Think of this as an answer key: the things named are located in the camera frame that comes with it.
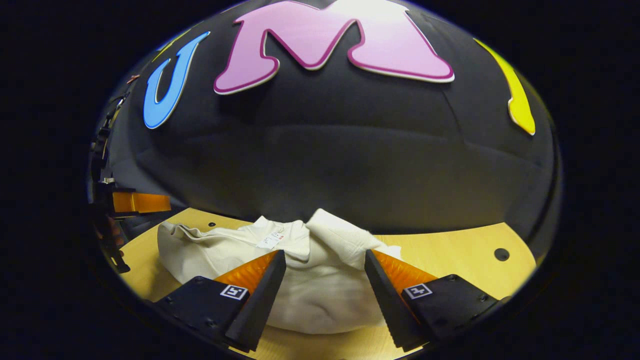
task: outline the letter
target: letter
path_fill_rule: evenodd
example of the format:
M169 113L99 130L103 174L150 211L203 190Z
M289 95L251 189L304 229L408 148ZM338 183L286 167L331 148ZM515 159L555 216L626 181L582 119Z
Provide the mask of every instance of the letter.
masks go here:
M529 107L527 94L525 94L524 88L522 88L522 84L520 83L520 80L518 80L518 76L513 70L513 67L480 40L474 40L478 44L480 44L480 46L484 47L484 49L487 50L491 54L491 56L493 56L495 61L498 63L498 66L504 73L507 84L509 84L509 91L511 92L511 98L507 102L511 120L518 126L520 126L524 131L527 131L531 136L535 135L536 123L535 121L533 121L533 115L531 115L531 108Z
M282 1L256 9L236 20L240 29L214 90L221 95L233 94L275 76L280 62L265 54L267 33L305 69L318 70L354 22L362 39L348 51L353 65L401 78L453 81L451 66L435 53L407 10L387 0L336 0L323 10Z
M175 109L175 106L178 104L178 100L180 99L180 95L182 95L184 83L187 81L187 75L189 74L189 66L191 65L193 53L198 47L198 44L202 39L207 37L209 33L210 31L207 31L193 39L178 51L178 60L173 70L171 84L169 85L169 90L167 90L166 95L162 100L157 100L157 88L160 82L160 76L171 59L167 59L160 64L160 66L158 66L158 68L149 77L143 108L145 125L149 129L155 129L162 125Z

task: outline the pink letter m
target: pink letter m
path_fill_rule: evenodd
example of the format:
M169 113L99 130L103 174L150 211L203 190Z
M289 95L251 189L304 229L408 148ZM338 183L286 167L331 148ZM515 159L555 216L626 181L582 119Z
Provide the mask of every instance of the pink letter m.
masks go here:
M296 1L282 1L256 9L236 20L240 30L227 68L214 90L233 94L269 81L280 62L266 56L271 33L307 70L320 69L352 23L360 28L360 43L348 51L361 69L400 78L446 83L451 66L441 59L427 38L407 16L408 9L387 0L336 0L323 10Z

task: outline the black background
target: black background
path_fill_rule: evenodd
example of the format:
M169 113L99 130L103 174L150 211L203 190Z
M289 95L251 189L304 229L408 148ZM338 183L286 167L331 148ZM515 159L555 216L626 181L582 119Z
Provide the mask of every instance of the black background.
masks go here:
M637 254L631 109L638 41L625 3L426 4L486 39L537 89L554 117L566 174L560 246L531 301L479 334L479 344L432 358L637 357L637 280L629 275ZM230 4L2 5L5 83L13 95L3 106L5 358L182 357L185 349L149 331L88 271L100 259L84 261L80 242L93 241L83 208L85 154L99 111L127 69Z

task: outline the white cloth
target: white cloth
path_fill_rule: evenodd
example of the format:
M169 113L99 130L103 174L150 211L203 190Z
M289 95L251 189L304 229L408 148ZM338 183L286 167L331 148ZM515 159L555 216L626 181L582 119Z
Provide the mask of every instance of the white cloth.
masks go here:
M284 238L273 249L257 247L273 232ZM260 217L238 230L201 233L163 222L158 229L160 262L182 284L209 279L274 250L284 250L287 270L268 325L307 334L335 334L384 319L364 272L364 253L376 249L397 259L400 247L386 246L371 233L318 209L304 224Z

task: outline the label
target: label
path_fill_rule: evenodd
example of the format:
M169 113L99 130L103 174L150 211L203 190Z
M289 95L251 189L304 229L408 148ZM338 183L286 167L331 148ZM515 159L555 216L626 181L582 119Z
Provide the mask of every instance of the label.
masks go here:
M247 290L246 288L242 288L240 286L229 285L224 290L222 290L220 295L222 295L224 297L230 297L230 298L236 299L236 300L242 300L242 298L244 297L244 294L246 294L247 291L249 291L249 290Z
M404 289L404 291L407 293L407 295L409 295L409 297L412 300L417 299L419 297L433 294L433 291L431 291L431 289L429 289L425 284L418 284L416 286L406 288Z
M284 239L284 235L282 234L282 230L280 231L274 231L273 233L269 234L269 236L267 236L266 238L264 238L262 241L260 241L258 244L256 244L256 247L261 247L263 249L273 249L276 245L278 245L279 242L282 241L282 239Z

